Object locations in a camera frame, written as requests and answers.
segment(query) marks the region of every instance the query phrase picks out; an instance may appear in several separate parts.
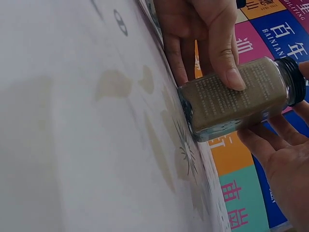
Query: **orange square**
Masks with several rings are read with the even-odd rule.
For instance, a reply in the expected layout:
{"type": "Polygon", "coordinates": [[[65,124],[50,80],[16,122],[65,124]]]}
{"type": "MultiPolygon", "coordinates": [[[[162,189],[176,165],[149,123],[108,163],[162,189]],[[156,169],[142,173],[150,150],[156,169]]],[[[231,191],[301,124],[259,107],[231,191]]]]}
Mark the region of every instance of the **orange square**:
{"type": "Polygon", "coordinates": [[[286,8],[279,0],[247,0],[246,6],[241,10],[248,19],[254,19],[286,10],[286,8]]]}
{"type": "Polygon", "coordinates": [[[201,66],[199,65],[199,58],[198,58],[198,47],[197,41],[195,40],[195,78],[199,78],[202,76],[201,66]]]}
{"type": "Polygon", "coordinates": [[[209,141],[218,175],[226,175],[254,164],[250,151],[231,133],[209,141]]]}

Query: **brown powder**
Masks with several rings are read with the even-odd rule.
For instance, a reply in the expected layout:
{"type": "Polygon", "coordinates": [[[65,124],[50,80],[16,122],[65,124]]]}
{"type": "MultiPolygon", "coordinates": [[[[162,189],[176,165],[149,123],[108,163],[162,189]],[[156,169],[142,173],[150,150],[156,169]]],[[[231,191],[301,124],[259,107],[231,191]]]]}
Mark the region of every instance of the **brown powder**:
{"type": "Polygon", "coordinates": [[[180,88],[182,96],[192,106],[193,132],[214,126],[220,127],[212,128],[215,131],[231,127],[238,130],[260,122],[267,115],[281,113],[288,92],[272,60],[262,58],[240,65],[239,72],[247,86],[244,91],[225,87],[215,74],[190,81],[180,88]]]}

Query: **black circle mark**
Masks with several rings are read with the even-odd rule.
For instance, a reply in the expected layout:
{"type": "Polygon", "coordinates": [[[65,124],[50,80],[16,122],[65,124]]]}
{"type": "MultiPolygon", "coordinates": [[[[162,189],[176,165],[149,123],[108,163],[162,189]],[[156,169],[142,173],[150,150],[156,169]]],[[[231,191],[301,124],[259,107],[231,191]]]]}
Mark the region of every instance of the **black circle mark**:
{"type": "Polygon", "coordinates": [[[120,30],[123,32],[123,34],[125,34],[125,36],[127,36],[126,25],[125,25],[124,21],[122,20],[121,15],[118,13],[118,11],[116,9],[114,10],[114,16],[115,16],[115,19],[118,23],[120,30]]]}

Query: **fingernail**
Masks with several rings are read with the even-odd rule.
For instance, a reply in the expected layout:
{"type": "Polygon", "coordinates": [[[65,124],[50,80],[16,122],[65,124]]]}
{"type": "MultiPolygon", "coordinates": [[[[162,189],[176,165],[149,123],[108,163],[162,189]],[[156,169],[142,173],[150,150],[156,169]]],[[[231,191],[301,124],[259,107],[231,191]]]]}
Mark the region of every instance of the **fingernail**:
{"type": "Polygon", "coordinates": [[[237,69],[230,69],[226,72],[227,81],[230,87],[237,91],[242,91],[246,89],[246,84],[242,80],[240,73],[237,69]]]}

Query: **finger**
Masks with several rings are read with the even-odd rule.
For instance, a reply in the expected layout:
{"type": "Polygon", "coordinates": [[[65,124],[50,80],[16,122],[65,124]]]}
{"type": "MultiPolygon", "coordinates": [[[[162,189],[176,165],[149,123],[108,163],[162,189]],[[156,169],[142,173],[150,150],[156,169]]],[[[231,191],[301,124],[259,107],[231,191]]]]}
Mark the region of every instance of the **finger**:
{"type": "Polygon", "coordinates": [[[209,25],[210,59],[213,69],[226,86],[234,90],[244,90],[246,85],[236,67],[232,52],[236,17],[237,15],[231,15],[227,8],[209,25]]]}
{"type": "Polygon", "coordinates": [[[278,135],[268,130],[263,124],[258,124],[250,128],[250,130],[260,136],[261,138],[267,140],[270,145],[276,150],[284,149],[289,146],[289,144],[280,138],[278,135]]]}
{"type": "Polygon", "coordinates": [[[272,154],[276,152],[271,144],[249,129],[239,130],[237,135],[242,143],[259,160],[262,167],[265,168],[272,154]]]}
{"type": "Polygon", "coordinates": [[[302,101],[293,107],[295,113],[301,117],[302,120],[305,121],[307,126],[309,126],[309,103],[306,101],[302,101]]]}
{"type": "Polygon", "coordinates": [[[304,75],[304,77],[308,80],[309,79],[309,61],[299,63],[299,70],[304,75]]]}
{"type": "Polygon", "coordinates": [[[188,81],[195,79],[195,41],[182,39],[180,42],[183,65],[187,73],[188,81]]]}
{"type": "Polygon", "coordinates": [[[282,115],[268,120],[275,132],[290,145],[300,145],[308,139],[300,134],[282,115]]]}
{"type": "Polygon", "coordinates": [[[163,36],[164,51],[169,61],[170,69],[173,72],[176,84],[182,86],[188,81],[184,68],[180,39],[177,36],[166,34],[163,36]]]}
{"type": "Polygon", "coordinates": [[[199,65],[203,75],[213,72],[211,60],[209,59],[209,44],[208,39],[197,42],[199,65]]]}
{"type": "Polygon", "coordinates": [[[236,42],[235,27],[234,27],[233,37],[232,37],[232,53],[234,56],[235,64],[239,65],[239,54],[238,54],[238,48],[237,48],[237,42],[236,42]]]}

